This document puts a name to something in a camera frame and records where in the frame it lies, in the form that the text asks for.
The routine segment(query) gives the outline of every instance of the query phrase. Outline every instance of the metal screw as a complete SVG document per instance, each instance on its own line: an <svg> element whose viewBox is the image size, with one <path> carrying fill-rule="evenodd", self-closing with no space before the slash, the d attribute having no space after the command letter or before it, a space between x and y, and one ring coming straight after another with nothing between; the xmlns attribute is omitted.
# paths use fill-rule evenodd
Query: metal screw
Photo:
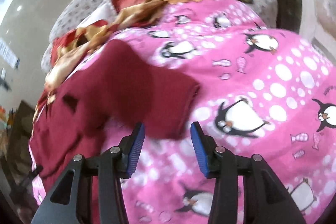
<svg viewBox="0 0 336 224"><path fill-rule="evenodd" d="M110 149L110 152L113 154L118 153L119 151L120 151L120 148L118 146L113 146Z"/></svg>
<svg viewBox="0 0 336 224"><path fill-rule="evenodd" d="M225 148L223 146L217 146L215 148L216 152L218 153L224 153L225 152Z"/></svg>
<svg viewBox="0 0 336 224"><path fill-rule="evenodd" d="M254 154L254 155L253 155L253 159L254 159L255 161L261 161L261 160L263 159L263 157L260 156L259 154Z"/></svg>
<svg viewBox="0 0 336 224"><path fill-rule="evenodd" d="M83 158L83 156L81 154L77 154L73 157L74 161L80 161Z"/></svg>

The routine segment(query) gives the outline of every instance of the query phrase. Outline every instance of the penguin print blanket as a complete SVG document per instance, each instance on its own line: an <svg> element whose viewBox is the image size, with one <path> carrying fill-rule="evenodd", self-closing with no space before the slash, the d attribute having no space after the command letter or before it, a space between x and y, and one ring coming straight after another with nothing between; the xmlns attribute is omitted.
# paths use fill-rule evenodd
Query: penguin print blanket
<svg viewBox="0 0 336 224"><path fill-rule="evenodd" d="M201 84L185 138L146 138L136 172L122 181L131 224L207 223L214 180L199 171L189 132L193 121L237 155L262 155L307 223L320 217L336 192L336 70L309 42L267 29L236 0L170 4L157 25L112 38L126 41L148 63L180 70ZM102 151L131 132L115 120L105 131ZM241 178L239 187L242 223ZM34 193L38 202L45 196L39 178Z"/></svg>

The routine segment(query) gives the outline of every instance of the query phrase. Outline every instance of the pink blanket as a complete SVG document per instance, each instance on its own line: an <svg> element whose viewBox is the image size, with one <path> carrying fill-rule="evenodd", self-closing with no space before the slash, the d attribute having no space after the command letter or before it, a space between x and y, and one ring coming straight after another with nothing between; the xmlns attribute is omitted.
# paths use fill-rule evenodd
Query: pink blanket
<svg viewBox="0 0 336 224"><path fill-rule="evenodd" d="M136 172L122 182L131 224L207 223L214 180L199 171L189 135L193 121L237 155L261 154L307 223L318 219L336 192L336 72L309 42L266 29L236 0L168 5L156 26L126 29L113 38L127 41L147 62L201 83L186 138L146 138ZM90 66L103 50L76 70ZM111 120L102 151L129 133ZM39 178L34 190L42 200ZM241 195L238 223L243 215Z"/></svg>

